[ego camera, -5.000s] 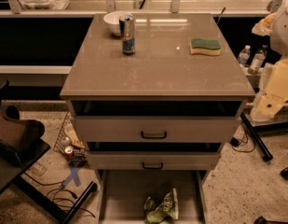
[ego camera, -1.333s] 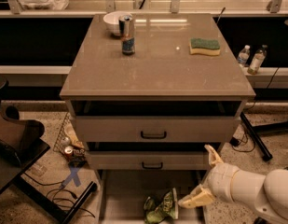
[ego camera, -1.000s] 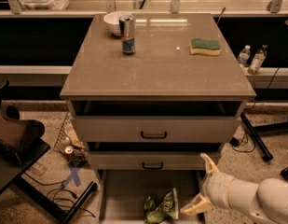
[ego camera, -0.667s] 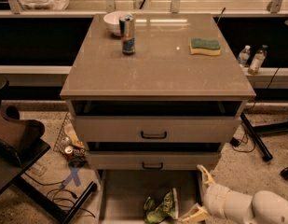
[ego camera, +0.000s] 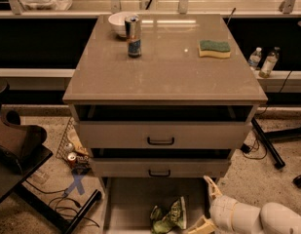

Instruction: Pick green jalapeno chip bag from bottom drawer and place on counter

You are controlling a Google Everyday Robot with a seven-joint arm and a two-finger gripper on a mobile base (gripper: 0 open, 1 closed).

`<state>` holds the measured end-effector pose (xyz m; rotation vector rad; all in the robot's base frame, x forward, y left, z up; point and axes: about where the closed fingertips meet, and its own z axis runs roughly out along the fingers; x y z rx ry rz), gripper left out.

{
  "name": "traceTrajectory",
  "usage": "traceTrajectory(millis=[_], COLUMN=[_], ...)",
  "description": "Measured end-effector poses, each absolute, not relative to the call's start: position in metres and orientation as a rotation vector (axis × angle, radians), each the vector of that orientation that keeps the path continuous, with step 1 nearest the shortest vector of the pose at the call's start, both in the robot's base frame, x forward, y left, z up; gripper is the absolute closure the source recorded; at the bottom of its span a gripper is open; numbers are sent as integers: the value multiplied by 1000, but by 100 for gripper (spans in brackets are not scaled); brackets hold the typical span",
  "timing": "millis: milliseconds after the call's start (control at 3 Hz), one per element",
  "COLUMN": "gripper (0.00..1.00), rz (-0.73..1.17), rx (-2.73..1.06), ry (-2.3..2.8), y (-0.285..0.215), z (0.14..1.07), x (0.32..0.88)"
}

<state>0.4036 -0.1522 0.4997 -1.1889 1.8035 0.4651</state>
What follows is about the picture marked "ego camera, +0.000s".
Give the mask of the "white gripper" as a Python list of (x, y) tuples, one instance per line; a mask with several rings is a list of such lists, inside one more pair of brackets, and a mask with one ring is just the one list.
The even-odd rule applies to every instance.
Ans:
[(222, 192), (208, 175), (204, 175), (204, 180), (207, 183), (208, 197), (212, 201), (209, 210), (211, 219), (202, 215), (188, 228), (187, 234), (212, 234), (216, 226), (230, 233), (263, 234), (259, 208), (222, 196)]

